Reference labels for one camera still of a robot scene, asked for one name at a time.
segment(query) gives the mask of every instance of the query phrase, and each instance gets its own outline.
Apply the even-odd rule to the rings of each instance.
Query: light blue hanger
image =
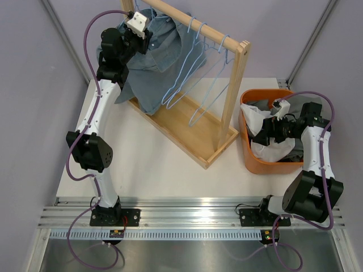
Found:
[[[195,17],[192,17],[191,21],[189,22],[189,27],[188,27],[188,31],[187,31],[187,33],[189,33],[189,30],[190,30],[191,25],[192,25],[192,21],[193,21],[194,19],[195,19]],[[161,100],[161,104],[162,104],[162,105],[165,105],[165,104],[169,101],[169,99],[170,99],[170,97],[169,97],[169,96],[171,95],[171,90],[173,90],[173,89],[175,88],[175,86],[176,86],[176,82],[178,82],[178,80],[179,80],[179,78],[180,78],[180,76],[181,76],[181,74],[182,74],[182,71],[183,71],[184,65],[185,65],[185,63],[186,63],[186,61],[187,61],[187,59],[188,59],[189,55],[192,53],[192,51],[193,51],[193,49],[194,49],[194,45],[195,45],[195,43],[194,43],[194,41],[193,41],[192,48],[190,49],[190,51],[188,52],[187,56],[186,56],[186,57],[185,57],[185,59],[184,59],[184,62],[183,62],[183,64],[182,64],[181,68],[180,68],[179,74],[178,74],[178,76],[176,77],[176,79],[175,79],[175,81],[174,81],[174,85],[173,85],[173,86],[171,86],[171,87],[170,87],[170,88],[166,91],[166,93],[165,93],[165,95],[164,95],[163,99]]]
[[[220,45],[220,47],[218,48],[218,53],[220,53],[221,52],[221,49],[222,49],[222,45],[223,45],[223,43],[224,43],[224,41],[225,41],[225,38],[227,38],[227,37],[229,37],[229,35],[225,35],[224,37],[223,37],[223,39],[222,39],[222,42],[221,42],[221,45]],[[212,46],[212,47],[209,47],[209,45],[208,45],[208,49],[215,49],[215,50],[217,50],[214,46],[215,46],[215,44],[216,43],[214,43],[214,45]],[[210,56],[210,54],[211,54],[212,52],[210,52],[202,61],[201,61],[201,63],[198,65],[198,67],[194,70],[194,72],[191,74],[191,75],[189,75],[189,77],[188,78],[185,78],[184,80],[183,80],[183,82],[182,82],[182,84],[180,85],[180,87],[170,96],[170,98],[169,98],[169,101],[168,101],[168,103],[167,103],[167,106],[166,106],[166,108],[167,109],[170,109],[170,108],[172,108],[180,99],[182,99],[185,95],[187,95],[193,88],[194,88],[194,86],[196,85],[196,84],[198,84],[199,83],[199,81],[203,78],[203,77],[205,77],[206,76],[206,74],[208,73],[208,72],[210,72],[211,71],[211,69],[213,69],[223,58],[220,58],[196,83],[194,83],[194,85],[192,86],[192,87],[190,87],[187,91],[185,91],[184,93],[183,93],[183,95],[181,95],[181,97],[179,97],[177,100],[175,100],[171,105],[169,105],[169,103],[171,102],[171,100],[174,98],[174,96],[178,93],[178,92],[180,92],[180,90],[181,90],[181,88],[182,88],[182,86],[189,80],[189,78],[198,70],[198,68],[203,64],[203,62]],[[225,62],[223,63],[223,68],[222,68],[222,70],[218,73],[218,75],[214,78],[214,81],[213,81],[213,83],[212,83],[212,85],[209,87],[209,89],[208,89],[208,91],[207,91],[207,93],[206,93],[206,96],[204,97],[204,100],[203,100],[203,103],[204,103],[204,101],[205,101],[205,99],[206,99],[206,97],[209,95],[209,92],[210,92],[210,90],[212,89],[212,87],[213,87],[213,85],[215,84],[215,82],[216,82],[216,80],[217,80],[217,77],[222,73],[222,71],[224,70],[224,68],[225,68],[225,65],[226,64],[228,64],[230,61],[228,61],[228,59],[227,59],[227,57],[228,57],[228,50],[226,50],[226,60],[225,60]]]
[[[196,38],[195,38],[195,40],[193,41],[193,45],[192,45],[192,49],[191,49],[191,51],[190,52],[192,52],[193,51],[193,48],[194,48],[194,45],[197,45],[197,44],[199,44],[199,43],[201,43],[201,41],[198,41],[198,42],[195,42],[197,39],[198,39],[198,36],[199,36],[199,33],[200,33],[200,30],[201,30],[201,28],[202,28],[202,26],[204,25],[204,24],[206,24],[206,23],[202,23],[201,25],[200,25],[200,27],[199,27],[199,30],[198,30],[198,33],[197,33],[197,36],[196,36]],[[169,103],[171,102],[171,100],[175,97],[175,95],[176,94],[178,94],[179,92],[180,92],[180,90],[183,88],[183,86],[186,84],[186,82],[188,81],[188,79],[191,77],[191,75],[190,75],[190,72],[192,71],[192,69],[193,69],[193,67],[194,67],[194,65],[197,63],[197,61],[200,59],[200,57],[203,55],[203,53],[205,52],[205,51],[207,51],[208,49],[211,49],[212,47],[209,47],[208,46],[208,49],[206,49],[206,42],[205,42],[205,40],[206,40],[206,37],[204,37],[204,39],[203,39],[203,47],[202,47],[202,50],[201,50],[201,52],[200,52],[200,54],[199,54],[199,56],[194,60],[194,63],[192,64],[192,66],[189,68],[189,71],[187,72],[187,74],[185,75],[185,78],[183,79],[183,81],[182,81],[182,83],[180,84],[180,86],[179,86],[179,88],[175,91],[175,92],[173,92],[173,94],[168,98],[168,103],[167,103],[167,106],[166,106],[166,108],[167,109],[170,109],[172,106],[169,106]]]
[[[151,21],[148,25],[148,28],[150,29],[151,27],[151,24],[153,23],[154,19],[163,19],[163,18],[170,18],[169,16],[154,16],[154,13],[153,13],[153,7],[150,5],[150,11],[151,11]]]
[[[140,7],[139,7],[139,5],[137,3],[137,0],[135,0],[135,6],[136,6],[137,10],[140,11]]]
[[[205,103],[205,100],[206,98],[208,97],[209,93],[210,93],[210,90],[212,89],[212,87],[214,86],[217,78],[221,75],[222,71],[225,69],[226,65],[228,65],[232,60],[234,60],[234,58],[228,60],[228,50],[225,49],[225,62],[223,64],[223,68],[221,69],[221,71],[216,75],[216,77],[214,78],[213,80],[213,83],[210,85],[209,89],[207,90],[204,98],[203,98],[203,101],[202,103],[200,104],[200,106],[196,109],[196,111],[194,112],[194,114],[192,115],[191,119],[189,120],[189,126],[193,126],[207,111],[208,109],[214,104],[214,102],[217,101],[217,99],[221,96],[221,94],[225,91],[225,89],[227,89],[228,85],[229,85],[229,82],[228,84],[222,89],[222,91],[216,96],[216,98],[204,109],[204,111],[202,112],[202,114],[200,114],[198,116],[198,118],[196,118],[194,121],[192,121],[195,117],[195,115],[199,112],[200,109],[203,108],[204,106],[204,103]]]

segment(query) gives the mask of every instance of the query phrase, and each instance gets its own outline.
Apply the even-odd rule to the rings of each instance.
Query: white table surface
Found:
[[[203,79],[207,84],[211,79]],[[217,80],[216,94],[227,79]],[[243,78],[231,124],[239,130],[238,113],[241,94],[252,88],[278,88],[276,78]],[[79,121],[83,119],[95,91],[92,81],[88,87]],[[191,95],[200,100],[202,93]],[[221,116],[225,95],[211,107]],[[289,175],[255,175],[244,166],[241,139],[230,147],[207,169],[203,169],[180,148],[146,121],[128,103],[112,107],[106,124],[104,140],[113,149],[110,166],[113,185],[119,196],[157,197],[248,197],[282,196],[300,170]],[[85,174],[71,159],[73,175]],[[58,197],[92,197],[91,180],[71,180],[63,171]]]

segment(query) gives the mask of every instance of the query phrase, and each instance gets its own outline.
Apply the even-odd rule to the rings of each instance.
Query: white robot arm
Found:
[[[149,21],[147,17],[139,12],[129,12],[128,17],[132,19],[126,22],[124,32],[116,28],[102,32],[102,51],[96,75],[100,90],[95,90],[91,105],[77,131],[69,131],[66,137],[69,147],[74,146],[74,160],[89,176],[95,177],[99,186],[98,192],[96,184],[92,183],[96,196],[100,195],[100,201],[92,210],[91,226],[123,226],[124,219],[131,226],[132,218],[139,218],[136,216],[139,210],[121,209],[109,172],[113,151],[103,139],[110,108],[120,95],[128,76],[127,63],[136,53],[146,54],[153,35],[146,28]],[[134,226],[138,226],[138,221],[134,222]]]
[[[269,196],[267,198],[267,210],[270,213],[296,214],[307,220],[323,222],[328,217],[325,193],[323,190],[323,179],[321,169],[320,143],[323,141],[322,155],[324,158],[325,176],[328,185],[328,199],[331,207],[343,192],[343,183],[336,181],[331,170],[329,159],[329,127],[321,138],[323,130],[328,126],[329,120],[320,116],[322,105],[317,103],[305,103],[300,117],[296,120],[288,120],[282,115],[266,118],[263,128],[254,138],[254,142],[269,145],[270,138],[282,142],[286,138],[301,139],[304,150],[304,163],[301,173],[288,187],[283,197]]]
[[[117,83],[112,83],[110,80],[102,79],[99,81],[99,84],[101,89],[101,97],[95,115],[92,118],[90,126],[86,130],[85,134],[91,135],[92,133],[95,133],[97,136],[104,138],[104,131],[110,108],[120,95],[121,88]],[[86,116],[83,119],[82,123],[78,126],[77,130],[82,131],[83,128],[87,125],[87,120],[91,116],[91,112],[95,106],[97,96],[97,90],[95,90],[92,102],[86,113]],[[105,157],[102,159],[104,159],[105,161],[112,161],[112,156],[112,152],[107,152]],[[99,206],[107,208],[114,207],[117,202],[118,196],[113,187],[109,168],[104,168],[101,173],[94,169],[87,169],[86,173],[95,175],[98,180],[102,195]],[[95,184],[93,182],[92,184],[95,193],[97,193]]]

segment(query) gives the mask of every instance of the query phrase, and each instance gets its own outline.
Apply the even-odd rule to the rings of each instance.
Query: lavender wall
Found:
[[[295,91],[321,92],[335,106],[331,164],[336,179],[344,182],[340,207],[358,257],[363,250],[362,10],[362,0],[338,3],[292,86]],[[363,267],[362,259],[358,261]]]
[[[24,269],[86,92],[38,0],[0,1],[0,264]]]
[[[119,9],[119,0],[49,0],[83,63],[83,31],[87,23],[104,10]],[[323,12],[328,0],[164,0],[198,20],[229,34],[248,40],[252,50],[246,77],[287,78]],[[95,23],[89,48],[100,44],[102,30],[116,26],[120,15],[110,15]],[[92,58],[96,65],[95,55]],[[222,75],[228,77],[230,67]]]

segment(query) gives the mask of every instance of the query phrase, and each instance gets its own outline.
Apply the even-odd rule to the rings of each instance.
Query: blue shirt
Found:
[[[151,21],[150,9],[142,10],[141,13]],[[123,24],[119,25],[117,29],[123,33]],[[170,17],[154,19],[151,25],[149,24],[148,29],[153,32],[148,51],[145,55],[136,53],[128,62],[129,75],[115,103],[122,103],[136,97],[143,112],[154,114],[159,109],[164,94],[174,85],[185,57],[195,41],[196,32],[190,29],[187,33],[188,27]],[[182,83],[195,59],[201,54],[202,45],[201,42],[194,46],[185,62],[175,90]],[[191,73],[204,58],[204,55],[199,58]]]

